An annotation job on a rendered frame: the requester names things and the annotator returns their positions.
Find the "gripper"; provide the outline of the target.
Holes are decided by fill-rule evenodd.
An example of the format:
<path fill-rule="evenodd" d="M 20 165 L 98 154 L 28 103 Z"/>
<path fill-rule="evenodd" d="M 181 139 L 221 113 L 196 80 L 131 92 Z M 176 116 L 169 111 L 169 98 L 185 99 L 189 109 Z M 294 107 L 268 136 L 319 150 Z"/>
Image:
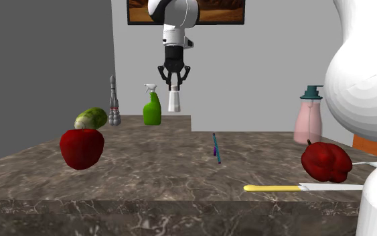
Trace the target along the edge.
<path fill-rule="evenodd" d="M 181 70 L 184 67 L 184 74 L 181 75 Z M 171 90 L 171 77 L 172 72 L 177 73 L 177 90 L 180 90 L 180 86 L 183 81 L 186 80 L 190 73 L 191 67 L 184 66 L 183 61 L 183 47 L 182 46 L 166 46 L 165 47 L 165 62 L 164 66 L 157 67 L 162 79 L 168 85 L 168 90 Z"/>

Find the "white shaker bottle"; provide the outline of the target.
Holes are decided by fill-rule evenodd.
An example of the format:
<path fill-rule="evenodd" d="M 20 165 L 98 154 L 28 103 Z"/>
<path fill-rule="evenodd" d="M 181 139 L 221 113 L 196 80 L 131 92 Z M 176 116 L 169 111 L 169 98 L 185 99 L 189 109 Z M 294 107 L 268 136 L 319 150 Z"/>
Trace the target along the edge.
<path fill-rule="evenodd" d="M 168 111 L 172 113 L 178 113 L 181 111 L 177 85 L 171 85 L 171 90 L 169 91 Z"/>

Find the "green spray bottle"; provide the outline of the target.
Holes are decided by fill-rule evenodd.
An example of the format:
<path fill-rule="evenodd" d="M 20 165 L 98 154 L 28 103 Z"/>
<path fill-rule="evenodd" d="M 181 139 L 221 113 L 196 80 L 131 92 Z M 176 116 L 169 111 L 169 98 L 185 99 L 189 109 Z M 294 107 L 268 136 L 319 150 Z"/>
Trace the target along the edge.
<path fill-rule="evenodd" d="M 143 121 L 146 125 L 161 124 L 161 103 L 155 92 L 156 84 L 145 84 L 146 92 L 150 94 L 150 102 L 143 107 Z"/>

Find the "grey rocket model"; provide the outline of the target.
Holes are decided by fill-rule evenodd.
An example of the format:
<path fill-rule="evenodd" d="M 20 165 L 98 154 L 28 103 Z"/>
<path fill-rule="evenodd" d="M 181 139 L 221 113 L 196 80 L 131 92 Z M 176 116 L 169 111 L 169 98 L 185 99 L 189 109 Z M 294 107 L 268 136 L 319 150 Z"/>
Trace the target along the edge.
<path fill-rule="evenodd" d="M 111 126 L 118 126 L 121 124 L 121 116 L 119 112 L 119 102 L 116 92 L 116 78 L 114 75 L 110 77 L 110 111 L 108 116 L 108 122 Z"/>

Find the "teal pen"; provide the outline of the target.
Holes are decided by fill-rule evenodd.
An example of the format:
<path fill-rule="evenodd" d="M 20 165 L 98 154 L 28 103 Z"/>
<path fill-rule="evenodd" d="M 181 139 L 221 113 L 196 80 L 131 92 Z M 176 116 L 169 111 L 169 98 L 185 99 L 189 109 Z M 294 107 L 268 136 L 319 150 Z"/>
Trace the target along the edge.
<path fill-rule="evenodd" d="M 219 149 L 218 149 L 218 142 L 217 142 L 217 139 L 216 139 L 216 134 L 213 133 L 212 137 L 213 137 L 213 140 L 214 140 L 214 156 L 217 157 L 218 163 L 220 164 L 221 158 L 220 158 L 220 153 L 219 153 Z"/>

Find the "green cabbage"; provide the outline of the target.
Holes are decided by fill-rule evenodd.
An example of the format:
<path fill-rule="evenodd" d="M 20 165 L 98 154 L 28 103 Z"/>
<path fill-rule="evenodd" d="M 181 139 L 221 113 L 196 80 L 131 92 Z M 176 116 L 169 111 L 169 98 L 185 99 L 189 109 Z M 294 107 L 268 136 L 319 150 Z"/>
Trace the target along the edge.
<path fill-rule="evenodd" d="M 98 107 L 85 110 L 77 116 L 74 122 L 75 129 L 99 129 L 108 120 L 106 112 Z"/>

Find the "red apple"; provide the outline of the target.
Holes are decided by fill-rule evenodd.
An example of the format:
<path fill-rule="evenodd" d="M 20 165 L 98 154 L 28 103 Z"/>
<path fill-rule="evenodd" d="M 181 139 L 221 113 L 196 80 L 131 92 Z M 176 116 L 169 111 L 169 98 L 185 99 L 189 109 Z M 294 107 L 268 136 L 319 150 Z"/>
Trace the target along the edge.
<path fill-rule="evenodd" d="M 65 163 L 75 170 L 85 170 L 95 165 L 104 148 L 104 137 L 96 129 L 72 129 L 60 140 L 60 150 Z"/>

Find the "pink soap dispenser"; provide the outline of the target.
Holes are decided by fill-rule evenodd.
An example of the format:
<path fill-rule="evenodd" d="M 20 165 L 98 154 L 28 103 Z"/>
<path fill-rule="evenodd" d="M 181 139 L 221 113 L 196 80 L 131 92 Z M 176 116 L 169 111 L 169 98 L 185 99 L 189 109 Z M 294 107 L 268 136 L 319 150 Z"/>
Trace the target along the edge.
<path fill-rule="evenodd" d="M 304 95 L 300 97 L 301 106 L 297 120 L 293 139 L 300 144 L 319 142 L 322 134 L 322 121 L 320 105 L 323 97 L 317 90 L 323 85 L 308 85 Z"/>

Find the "red bell pepper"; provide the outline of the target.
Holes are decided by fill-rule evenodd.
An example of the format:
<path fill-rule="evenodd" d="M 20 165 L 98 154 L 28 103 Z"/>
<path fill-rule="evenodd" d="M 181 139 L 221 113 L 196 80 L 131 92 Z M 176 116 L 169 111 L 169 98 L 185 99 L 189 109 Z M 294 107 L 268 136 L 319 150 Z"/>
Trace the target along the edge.
<path fill-rule="evenodd" d="M 301 155 L 305 171 L 320 182 L 341 183 L 347 180 L 352 170 L 349 155 L 338 145 L 307 140 L 307 147 Z"/>

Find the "orange box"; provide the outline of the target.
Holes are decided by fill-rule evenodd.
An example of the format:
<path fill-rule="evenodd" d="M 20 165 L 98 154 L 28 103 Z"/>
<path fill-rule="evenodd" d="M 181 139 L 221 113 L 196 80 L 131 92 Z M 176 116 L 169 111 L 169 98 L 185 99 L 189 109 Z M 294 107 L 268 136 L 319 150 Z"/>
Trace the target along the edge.
<path fill-rule="evenodd" d="M 356 134 L 354 134 L 352 147 L 367 152 L 374 156 L 377 156 L 377 142 L 371 141 L 369 139 L 364 139 Z"/>

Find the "framed wall picture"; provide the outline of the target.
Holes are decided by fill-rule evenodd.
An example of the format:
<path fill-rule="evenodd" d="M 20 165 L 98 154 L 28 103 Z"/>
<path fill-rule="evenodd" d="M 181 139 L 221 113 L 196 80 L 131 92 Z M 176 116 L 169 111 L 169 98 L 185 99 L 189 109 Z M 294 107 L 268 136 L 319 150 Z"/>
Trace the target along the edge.
<path fill-rule="evenodd" d="M 127 0 L 129 25 L 157 25 L 149 16 L 148 0 Z M 246 0 L 197 0 L 200 10 L 198 25 L 243 25 Z"/>

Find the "yellow handled knife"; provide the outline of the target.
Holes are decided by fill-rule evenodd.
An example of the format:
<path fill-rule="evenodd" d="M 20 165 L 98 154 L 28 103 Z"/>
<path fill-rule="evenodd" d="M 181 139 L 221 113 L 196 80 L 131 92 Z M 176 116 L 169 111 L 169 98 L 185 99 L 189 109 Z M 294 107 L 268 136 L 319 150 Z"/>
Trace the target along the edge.
<path fill-rule="evenodd" d="M 318 184 L 318 183 L 299 183 L 290 186 L 257 186 L 245 185 L 243 189 L 247 192 L 305 192 L 305 191 L 330 191 L 330 190 L 362 190 L 361 184 Z"/>

